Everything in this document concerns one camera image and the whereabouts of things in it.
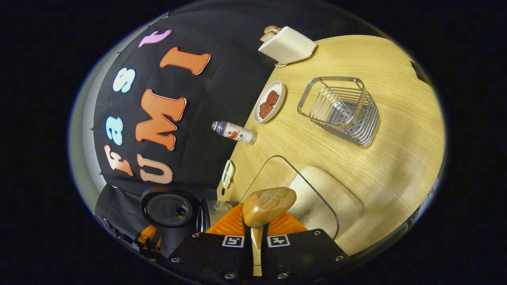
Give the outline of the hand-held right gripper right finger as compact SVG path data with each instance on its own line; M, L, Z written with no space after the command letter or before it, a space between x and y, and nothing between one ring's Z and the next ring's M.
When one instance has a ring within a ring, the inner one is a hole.
M333 283L352 268L348 256L321 228L270 234L263 228L261 283Z

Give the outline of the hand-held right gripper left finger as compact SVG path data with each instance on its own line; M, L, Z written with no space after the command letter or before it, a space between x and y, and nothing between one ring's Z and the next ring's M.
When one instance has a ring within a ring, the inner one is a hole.
M194 283L249 283L253 262L251 231L241 203L208 231L188 235L162 267Z

